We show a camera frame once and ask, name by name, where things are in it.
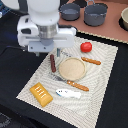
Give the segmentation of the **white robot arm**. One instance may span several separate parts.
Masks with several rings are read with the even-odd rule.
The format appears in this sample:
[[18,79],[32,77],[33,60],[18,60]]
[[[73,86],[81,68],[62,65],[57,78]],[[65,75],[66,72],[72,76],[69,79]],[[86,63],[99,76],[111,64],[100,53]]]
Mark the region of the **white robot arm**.
[[27,15],[22,16],[17,25],[18,43],[28,52],[51,52],[54,48],[72,47],[76,29],[60,28],[60,0],[1,0],[13,10],[23,10]]

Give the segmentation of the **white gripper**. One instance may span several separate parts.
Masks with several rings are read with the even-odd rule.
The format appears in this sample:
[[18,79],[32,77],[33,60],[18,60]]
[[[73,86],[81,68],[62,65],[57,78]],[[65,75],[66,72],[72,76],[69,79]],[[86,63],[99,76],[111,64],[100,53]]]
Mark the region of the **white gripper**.
[[28,52],[48,53],[57,48],[57,57],[60,57],[61,49],[72,47],[76,28],[53,24],[40,26],[33,23],[29,15],[22,16],[17,25],[18,43]]

